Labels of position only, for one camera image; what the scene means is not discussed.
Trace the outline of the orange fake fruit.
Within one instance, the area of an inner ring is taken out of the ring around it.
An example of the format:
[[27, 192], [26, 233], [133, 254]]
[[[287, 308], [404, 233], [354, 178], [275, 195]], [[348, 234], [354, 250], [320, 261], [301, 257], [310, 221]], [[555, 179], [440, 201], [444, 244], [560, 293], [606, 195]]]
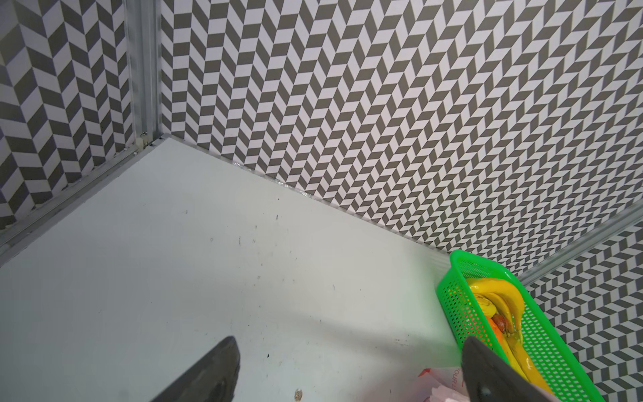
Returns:
[[496, 338], [497, 338], [498, 342], [499, 342], [500, 344], [503, 344], [503, 341], [504, 341], [503, 332], [502, 332], [502, 331], [500, 330], [500, 328], [496, 325], [496, 323], [493, 321], [493, 319], [492, 319], [492, 318], [487, 317], [487, 321], [489, 322], [489, 325], [491, 326], [492, 331], [493, 331], [494, 335], [496, 336]]

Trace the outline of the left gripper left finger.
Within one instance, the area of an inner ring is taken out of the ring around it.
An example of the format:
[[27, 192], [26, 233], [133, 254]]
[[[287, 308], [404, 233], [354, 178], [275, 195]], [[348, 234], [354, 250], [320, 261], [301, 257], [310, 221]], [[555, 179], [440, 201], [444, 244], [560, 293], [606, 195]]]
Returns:
[[240, 371], [240, 352], [227, 336], [152, 401], [232, 401]]

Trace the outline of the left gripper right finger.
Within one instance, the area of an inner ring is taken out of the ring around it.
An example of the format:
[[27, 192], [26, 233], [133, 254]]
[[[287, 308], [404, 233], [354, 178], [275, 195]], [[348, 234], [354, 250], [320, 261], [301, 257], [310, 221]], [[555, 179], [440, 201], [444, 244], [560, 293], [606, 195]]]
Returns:
[[475, 337], [463, 344], [461, 368], [471, 401], [547, 402], [558, 398], [521, 377]]

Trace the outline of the pink plastic bag fruit print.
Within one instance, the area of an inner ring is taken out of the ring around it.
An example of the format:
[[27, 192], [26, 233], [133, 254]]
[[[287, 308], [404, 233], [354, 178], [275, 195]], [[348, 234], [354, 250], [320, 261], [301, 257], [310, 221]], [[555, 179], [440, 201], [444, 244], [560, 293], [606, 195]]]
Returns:
[[426, 368], [403, 394], [402, 401], [469, 402], [461, 367]]

